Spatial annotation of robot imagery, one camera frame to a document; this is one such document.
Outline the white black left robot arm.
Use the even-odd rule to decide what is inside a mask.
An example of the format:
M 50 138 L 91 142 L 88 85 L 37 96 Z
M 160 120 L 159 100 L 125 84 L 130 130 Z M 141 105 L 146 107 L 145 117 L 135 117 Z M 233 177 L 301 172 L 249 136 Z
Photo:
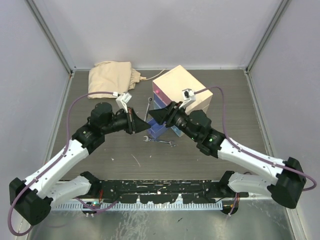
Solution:
M 97 197 L 100 180 L 89 172 L 64 184 L 58 184 L 58 181 L 102 145 L 106 135 L 119 131 L 133 135 L 150 127 L 131 107 L 113 112 L 112 105 L 107 102 L 96 104 L 87 122 L 72 135 L 60 152 L 25 179 L 16 177 L 9 183 L 9 211 L 16 211 L 31 226 L 35 226 L 48 216 L 52 208 L 65 201 L 83 195 Z

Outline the silver ratchet wrench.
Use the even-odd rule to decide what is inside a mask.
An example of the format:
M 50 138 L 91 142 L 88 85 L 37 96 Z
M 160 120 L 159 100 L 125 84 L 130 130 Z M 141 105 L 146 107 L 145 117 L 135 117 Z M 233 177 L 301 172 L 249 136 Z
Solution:
M 144 115 L 144 121 L 145 121 L 145 122 L 146 122 L 147 119 L 148 119 L 148 114 L 149 114 L 149 111 L 150 111 L 150 106 L 151 106 L 152 101 L 153 101 L 153 98 L 152 98 L 152 97 L 149 97 L 149 98 L 148 98 L 147 107 L 146 107 L 146 111 L 145 111 L 145 115 Z

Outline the pastel mini drawer chest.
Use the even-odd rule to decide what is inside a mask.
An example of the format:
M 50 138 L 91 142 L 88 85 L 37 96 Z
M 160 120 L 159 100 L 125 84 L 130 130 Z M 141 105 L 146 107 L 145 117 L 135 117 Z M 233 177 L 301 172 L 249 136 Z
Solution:
M 205 86 L 198 81 L 183 66 L 178 65 L 165 74 L 152 81 L 153 105 L 155 109 L 164 108 L 172 101 L 184 101 L 184 91 L 191 89 L 194 92 L 204 89 Z M 195 96 L 195 101 L 186 107 L 185 112 L 190 114 L 195 110 L 207 112 L 213 93 L 206 90 Z

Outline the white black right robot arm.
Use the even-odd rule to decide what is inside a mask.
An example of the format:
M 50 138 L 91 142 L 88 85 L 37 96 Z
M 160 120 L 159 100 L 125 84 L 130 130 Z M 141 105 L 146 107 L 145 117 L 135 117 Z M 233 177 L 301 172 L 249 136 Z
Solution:
M 254 173 L 244 175 L 227 172 L 219 184 L 223 196 L 250 192 L 271 197 L 289 209 L 297 207 L 306 184 L 306 177 L 297 159 L 274 158 L 243 146 L 212 128 L 212 121 L 203 110 L 187 114 L 174 101 L 165 108 L 150 110 L 149 114 L 160 125 L 177 127 L 196 143 L 204 155 L 235 163 Z

